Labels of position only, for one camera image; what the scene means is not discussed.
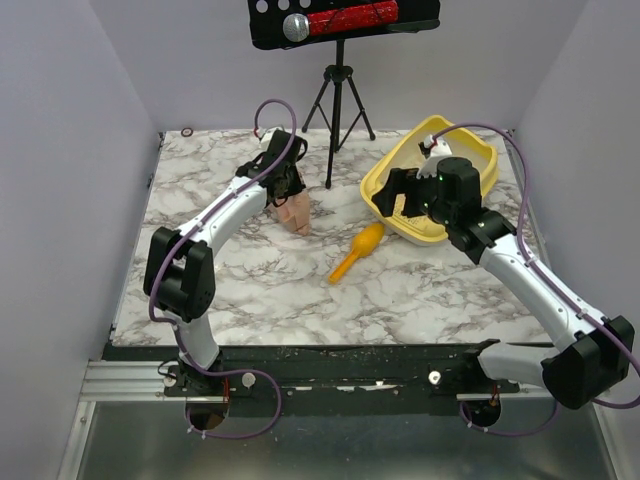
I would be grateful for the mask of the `yellow litter box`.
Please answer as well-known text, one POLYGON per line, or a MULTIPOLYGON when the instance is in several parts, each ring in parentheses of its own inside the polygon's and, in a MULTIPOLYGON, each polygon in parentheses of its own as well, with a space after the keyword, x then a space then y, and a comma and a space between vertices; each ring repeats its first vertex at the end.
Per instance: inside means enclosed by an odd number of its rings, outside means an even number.
POLYGON ((445 229, 427 217, 407 218, 402 215, 405 197, 397 197, 394 213, 383 217, 373 202, 373 195, 386 184, 393 168, 417 169, 423 175, 435 175, 437 162, 448 157, 462 157, 471 161, 479 171, 481 194, 487 196, 499 178, 498 152, 468 129, 456 129, 437 140, 431 155, 424 157, 419 145, 425 144, 439 131, 452 123, 441 115, 432 115, 406 134, 402 140, 364 176, 360 194, 374 215, 390 230, 418 245, 431 246, 447 239, 445 229))

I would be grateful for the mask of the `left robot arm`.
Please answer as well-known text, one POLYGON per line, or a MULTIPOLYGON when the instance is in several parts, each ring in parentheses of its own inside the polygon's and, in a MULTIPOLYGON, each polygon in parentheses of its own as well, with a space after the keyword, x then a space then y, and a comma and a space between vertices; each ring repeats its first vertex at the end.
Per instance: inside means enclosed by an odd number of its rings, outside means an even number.
POLYGON ((246 221, 304 191, 297 162, 307 149, 305 139, 274 130, 266 149, 239 166, 201 213, 176 229, 160 227, 151 237, 143 281, 148 314, 171 326, 179 359, 189 368, 187 382, 201 395, 214 393, 222 380, 215 365, 220 348, 208 320, 215 257, 246 221))

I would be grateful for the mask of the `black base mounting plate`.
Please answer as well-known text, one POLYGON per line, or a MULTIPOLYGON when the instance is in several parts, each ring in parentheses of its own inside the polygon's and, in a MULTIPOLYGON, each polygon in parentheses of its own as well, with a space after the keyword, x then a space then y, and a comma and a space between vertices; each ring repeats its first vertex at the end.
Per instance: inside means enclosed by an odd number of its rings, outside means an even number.
POLYGON ((227 346, 206 376, 178 358, 175 347, 108 344, 106 361, 151 365, 159 397, 184 404, 202 422, 232 419, 470 413, 492 426, 524 417, 553 400, 513 380, 491 380, 476 360, 478 344, 227 346))

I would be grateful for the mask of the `pink cat litter bag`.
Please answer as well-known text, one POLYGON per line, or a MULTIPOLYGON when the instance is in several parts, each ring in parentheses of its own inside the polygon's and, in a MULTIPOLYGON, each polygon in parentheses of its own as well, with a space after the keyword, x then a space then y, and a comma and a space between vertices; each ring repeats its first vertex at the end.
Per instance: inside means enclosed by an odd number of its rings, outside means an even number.
POLYGON ((306 236, 311 230, 311 204, 306 191, 289 197, 278 206, 271 204, 269 211, 289 231, 306 236))

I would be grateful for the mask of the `red handled microphone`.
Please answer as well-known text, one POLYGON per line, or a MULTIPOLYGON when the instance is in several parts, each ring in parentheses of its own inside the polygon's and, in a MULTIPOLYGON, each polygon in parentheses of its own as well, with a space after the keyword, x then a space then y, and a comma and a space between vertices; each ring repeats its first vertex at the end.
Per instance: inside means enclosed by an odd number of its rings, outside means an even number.
POLYGON ((379 1, 309 14, 292 13, 282 24, 285 38, 300 43, 310 37, 381 27, 398 20, 396 1, 379 1))

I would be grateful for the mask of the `black tripod stand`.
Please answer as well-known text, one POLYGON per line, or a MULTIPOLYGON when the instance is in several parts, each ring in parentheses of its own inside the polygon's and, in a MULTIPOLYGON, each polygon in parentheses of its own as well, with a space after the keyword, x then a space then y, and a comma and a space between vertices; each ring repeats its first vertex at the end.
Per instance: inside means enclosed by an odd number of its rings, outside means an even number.
POLYGON ((329 190, 332 187, 335 155, 342 148, 346 140, 349 138, 356 124, 359 121, 362 121, 365 125, 366 131, 368 132, 369 139, 371 141, 374 141, 376 139, 376 134, 372 128, 364 103, 361 99, 361 96, 356 87, 355 81, 353 79, 354 70, 351 66, 345 64, 344 57, 345 57, 345 41, 337 40, 336 50, 335 50, 335 61, 333 64, 330 64, 325 68, 323 73, 323 83, 311 106, 311 109, 306 117, 306 120, 304 121, 303 126, 301 128, 302 132, 306 133, 309 130, 310 123, 317 112, 320 113, 326 127, 328 128, 329 153, 328 153, 327 168, 326 168, 326 178, 324 183, 325 188, 327 190, 329 190), (343 100, 344 83, 347 83, 347 86, 351 91, 353 99, 358 108, 358 113, 354 118, 354 120, 352 121, 349 128, 346 130, 346 133, 342 135, 340 131, 341 131, 341 120, 342 120, 342 100, 343 100), (330 85, 333 86, 333 100, 332 100, 331 117, 328 117, 326 112, 324 111, 324 108, 321 105, 321 102, 330 85))

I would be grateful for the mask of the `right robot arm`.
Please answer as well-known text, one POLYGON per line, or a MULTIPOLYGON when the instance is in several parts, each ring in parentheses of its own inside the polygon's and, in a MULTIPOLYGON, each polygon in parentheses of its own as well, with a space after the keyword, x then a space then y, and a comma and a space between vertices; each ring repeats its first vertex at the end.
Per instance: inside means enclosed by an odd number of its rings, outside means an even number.
POLYGON ((441 159, 435 173, 393 168, 372 202, 384 217, 397 196, 402 214, 426 216, 444 226, 451 244, 501 281, 549 335, 553 346, 518 346, 491 341, 460 367, 460 379, 480 392, 495 380, 543 387, 569 409, 579 409, 623 380, 629 370, 635 331, 622 316, 609 319, 579 300, 530 255, 516 228, 482 204, 478 170, 461 157, 441 159))

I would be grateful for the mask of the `aluminium rail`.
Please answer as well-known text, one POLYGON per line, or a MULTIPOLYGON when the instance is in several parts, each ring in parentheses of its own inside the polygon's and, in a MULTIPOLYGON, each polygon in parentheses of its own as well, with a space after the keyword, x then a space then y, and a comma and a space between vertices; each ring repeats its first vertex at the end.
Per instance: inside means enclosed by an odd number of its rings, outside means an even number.
POLYGON ((222 396, 167 396, 158 362, 91 361, 85 370, 79 400, 84 402, 222 403, 222 396))

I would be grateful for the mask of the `yellow litter scoop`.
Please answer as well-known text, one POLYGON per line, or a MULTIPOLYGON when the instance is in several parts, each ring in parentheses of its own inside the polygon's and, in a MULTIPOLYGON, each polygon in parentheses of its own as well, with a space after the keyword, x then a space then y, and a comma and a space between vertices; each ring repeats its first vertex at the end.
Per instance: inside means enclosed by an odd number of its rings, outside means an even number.
POLYGON ((329 283, 337 284, 357 260, 369 256, 381 242, 384 233, 382 223, 371 224, 359 232, 353 238, 349 254, 329 275, 329 283))

